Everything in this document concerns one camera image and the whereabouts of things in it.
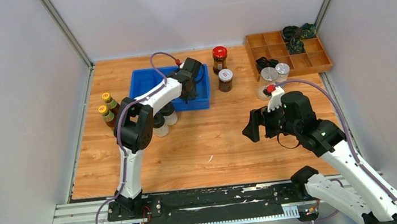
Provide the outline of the sauce bottle yellow cap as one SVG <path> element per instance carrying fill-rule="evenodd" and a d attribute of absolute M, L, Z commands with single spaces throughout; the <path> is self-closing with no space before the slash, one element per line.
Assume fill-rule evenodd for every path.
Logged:
<path fill-rule="evenodd" d="M 98 111 L 103 117 L 106 125 L 110 128 L 114 128 L 116 125 L 116 115 L 110 111 L 106 105 L 99 106 Z"/>
<path fill-rule="evenodd" d="M 107 109 L 114 115 L 117 115 L 120 108 L 120 104 L 117 102 L 117 100 L 115 100 L 109 92 L 104 92 L 102 94 L 102 99 L 105 102 Z"/>

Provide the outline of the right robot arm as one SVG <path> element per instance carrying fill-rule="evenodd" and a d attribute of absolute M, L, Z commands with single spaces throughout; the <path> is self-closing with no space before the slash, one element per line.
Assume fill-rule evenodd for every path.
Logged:
<path fill-rule="evenodd" d="M 259 126 L 263 126 L 267 138 L 295 136 L 302 147 L 334 167 L 351 186 L 343 188 L 304 166 L 291 177 L 294 197 L 324 200 L 357 224 L 397 224 L 397 190 L 350 149 L 345 133 L 332 121 L 318 119 L 303 93 L 291 91 L 279 98 L 277 107 L 252 110 L 242 134 L 257 142 Z"/>

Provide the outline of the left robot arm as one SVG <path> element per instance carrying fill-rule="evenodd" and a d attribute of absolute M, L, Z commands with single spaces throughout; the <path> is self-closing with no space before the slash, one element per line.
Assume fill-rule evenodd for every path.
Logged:
<path fill-rule="evenodd" d="M 154 116 L 171 101 L 187 99 L 196 87 L 197 76 L 203 68 L 198 60 L 186 58 L 178 68 L 145 94 L 136 98 L 124 98 L 114 134 L 120 149 L 120 181 L 114 201 L 121 212 L 130 219 L 143 212 L 141 201 L 141 166 L 145 149 L 153 137 Z"/>

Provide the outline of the blue plastic divided bin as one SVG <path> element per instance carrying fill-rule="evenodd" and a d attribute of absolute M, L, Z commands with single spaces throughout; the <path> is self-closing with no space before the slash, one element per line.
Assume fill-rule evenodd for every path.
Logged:
<path fill-rule="evenodd" d="M 162 77 L 154 69 L 136 69 L 131 76 L 129 97 L 135 99 L 160 84 Z M 210 107 L 210 81 L 207 64 L 203 64 L 196 79 L 195 89 L 192 92 L 194 98 L 185 101 L 176 98 L 172 101 L 176 112 L 198 111 Z"/>

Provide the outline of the black cap spice shaker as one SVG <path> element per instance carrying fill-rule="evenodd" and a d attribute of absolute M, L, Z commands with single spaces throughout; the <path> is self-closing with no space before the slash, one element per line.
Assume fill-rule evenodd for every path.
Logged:
<path fill-rule="evenodd" d="M 153 132 L 157 137 L 165 137 L 169 133 L 168 125 L 161 113 L 153 117 Z"/>
<path fill-rule="evenodd" d="M 178 116 L 172 102 L 167 103 L 159 112 L 164 117 L 164 121 L 168 126 L 175 125 L 177 123 Z"/>

